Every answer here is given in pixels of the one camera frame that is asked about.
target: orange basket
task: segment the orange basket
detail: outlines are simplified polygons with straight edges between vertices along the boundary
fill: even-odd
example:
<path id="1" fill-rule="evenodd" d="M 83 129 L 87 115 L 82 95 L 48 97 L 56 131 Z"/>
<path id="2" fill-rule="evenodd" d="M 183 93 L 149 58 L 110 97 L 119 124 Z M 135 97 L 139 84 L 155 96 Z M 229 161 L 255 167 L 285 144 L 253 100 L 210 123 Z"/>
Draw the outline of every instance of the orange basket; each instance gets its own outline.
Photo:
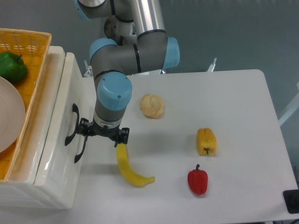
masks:
<path id="1" fill-rule="evenodd" d="M 28 68 L 26 78 L 14 85 L 22 96 L 26 115 L 19 137 L 12 145 L 0 153 L 0 183 L 8 181 L 13 165 L 19 154 L 32 105 L 43 76 L 43 64 L 51 43 L 51 38 L 52 35 L 48 33 L 0 28 L 0 53 L 10 51 L 22 55 L 24 64 Z"/>

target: pepper stem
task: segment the pepper stem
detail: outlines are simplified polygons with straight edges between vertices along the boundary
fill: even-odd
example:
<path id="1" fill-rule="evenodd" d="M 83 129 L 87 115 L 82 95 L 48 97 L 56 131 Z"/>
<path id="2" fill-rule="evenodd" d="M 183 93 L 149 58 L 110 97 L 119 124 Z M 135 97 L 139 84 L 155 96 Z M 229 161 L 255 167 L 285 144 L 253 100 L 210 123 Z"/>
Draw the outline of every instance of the pepper stem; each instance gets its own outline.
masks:
<path id="1" fill-rule="evenodd" d="M 209 155 L 210 148 L 204 148 L 204 150 L 205 150 L 206 153 Z"/>

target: yellow banana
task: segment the yellow banana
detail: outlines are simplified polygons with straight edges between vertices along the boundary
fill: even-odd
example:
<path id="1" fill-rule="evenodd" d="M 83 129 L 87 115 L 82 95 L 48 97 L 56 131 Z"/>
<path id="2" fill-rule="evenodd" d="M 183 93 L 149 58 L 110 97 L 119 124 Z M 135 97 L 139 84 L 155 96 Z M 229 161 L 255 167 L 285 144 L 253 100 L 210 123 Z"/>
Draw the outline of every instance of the yellow banana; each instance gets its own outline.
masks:
<path id="1" fill-rule="evenodd" d="M 118 144 L 116 147 L 116 156 L 117 156 L 117 162 L 118 167 L 121 171 L 121 174 L 123 177 L 137 187 L 143 187 L 149 183 L 155 182 L 155 177 L 145 177 L 141 176 L 132 170 L 130 167 L 128 157 L 127 157 L 127 149 L 126 145 L 124 144 Z"/>

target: toy food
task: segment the toy food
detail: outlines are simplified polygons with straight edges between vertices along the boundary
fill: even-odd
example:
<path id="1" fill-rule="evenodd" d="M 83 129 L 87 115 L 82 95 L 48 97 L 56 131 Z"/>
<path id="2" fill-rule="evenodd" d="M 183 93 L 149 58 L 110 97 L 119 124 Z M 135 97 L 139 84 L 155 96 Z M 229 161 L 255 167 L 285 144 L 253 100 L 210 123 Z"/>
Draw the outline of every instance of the toy food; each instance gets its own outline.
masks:
<path id="1" fill-rule="evenodd" d="M 197 131 L 196 147 L 200 155 L 214 155 L 217 151 L 217 140 L 210 128 Z"/>
<path id="2" fill-rule="evenodd" d="M 140 102 L 143 114 L 148 118 L 160 118 L 164 111 L 164 101 L 156 95 L 145 94 Z"/>
<path id="3" fill-rule="evenodd" d="M 21 56 L 6 51 L 0 53 L 0 76 L 11 84 L 22 81 L 27 75 L 28 69 Z"/>
<path id="4" fill-rule="evenodd" d="M 116 147 L 116 156 L 118 167 L 123 177 L 131 184 L 137 187 L 143 187 L 149 183 L 155 182 L 155 177 L 141 176 L 132 170 L 128 162 L 127 149 L 125 144 L 118 144 Z"/>
<path id="5" fill-rule="evenodd" d="M 188 184 L 191 191 L 197 195 L 203 195 L 207 189 L 207 173 L 199 169 L 197 164 L 196 169 L 188 173 Z"/>

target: green bell pepper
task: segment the green bell pepper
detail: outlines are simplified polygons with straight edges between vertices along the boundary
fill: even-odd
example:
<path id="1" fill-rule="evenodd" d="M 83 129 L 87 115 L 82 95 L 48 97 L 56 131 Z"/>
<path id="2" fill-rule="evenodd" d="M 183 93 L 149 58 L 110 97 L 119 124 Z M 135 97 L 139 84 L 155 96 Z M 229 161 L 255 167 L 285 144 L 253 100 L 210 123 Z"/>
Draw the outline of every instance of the green bell pepper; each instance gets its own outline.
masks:
<path id="1" fill-rule="evenodd" d="M 0 76 L 11 84 L 16 84 L 27 75 L 28 69 L 21 56 L 12 52 L 0 53 Z"/>

